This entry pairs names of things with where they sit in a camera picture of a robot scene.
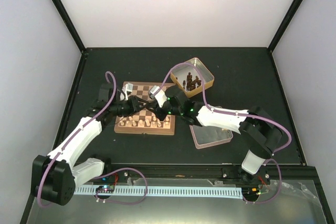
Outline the wooden chess board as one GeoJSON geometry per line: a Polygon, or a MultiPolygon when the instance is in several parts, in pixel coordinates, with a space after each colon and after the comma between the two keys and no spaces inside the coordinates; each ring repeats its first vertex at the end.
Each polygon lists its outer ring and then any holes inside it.
{"type": "MultiPolygon", "coordinates": [[[[135,82],[125,81],[123,86],[132,84],[130,95],[151,101],[148,91],[153,86],[160,86],[157,82],[135,82]]],[[[147,109],[127,117],[117,117],[115,119],[114,131],[120,134],[151,134],[151,135],[174,135],[175,116],[167,115],[163,121],[160,121],[154,113],[147,109]]]]}

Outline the gold tin box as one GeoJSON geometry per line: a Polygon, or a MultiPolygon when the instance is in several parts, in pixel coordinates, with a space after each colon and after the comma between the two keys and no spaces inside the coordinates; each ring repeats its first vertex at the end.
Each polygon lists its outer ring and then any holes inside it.
{"type": "Polygon", "coordinates": [[[202,92],[202,88],[210,88],[214,83],[213,74],[198,58],[186,61],[186,64],[175,67],[170,73],[171,80],[191,98],[202,92]]]}

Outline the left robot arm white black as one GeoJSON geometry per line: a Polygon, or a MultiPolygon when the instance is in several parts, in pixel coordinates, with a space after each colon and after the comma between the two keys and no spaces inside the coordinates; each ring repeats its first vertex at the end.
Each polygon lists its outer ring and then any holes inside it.
{"type": "Polygon", "coordinates": [[[69,136],[46,156],[38,155],[34,159],[31,194],[41,207],[45,206],[42,200],[64,206],[81,185],[96,178],[106,182],[112,177],[109,158],[94,156],[79,165],[76,161],[114,117],[129,117],[147,105],[146,100],[135,95],[118,101],[116,93],[113,84],[103,84],[98,99],[69,136]]]}

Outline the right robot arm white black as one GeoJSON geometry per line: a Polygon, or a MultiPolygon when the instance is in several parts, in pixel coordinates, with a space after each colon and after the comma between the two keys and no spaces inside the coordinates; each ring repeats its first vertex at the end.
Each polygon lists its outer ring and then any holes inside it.
{"type": "Polygon", "coordinates": [[[265,118],[266,114],[259,107],[240,111],[216,108],[190,100],[178,86],[171,86],[165,91],[153,86],[148,94],[152,101],[146,107],[161,121],[168,115],[174,115],[189,125],[217,127],[242,135],[249,150],[238,176],[245,184],[258,177],[259,169],[271,158],[282,138],[280,126],[265,118]]]}

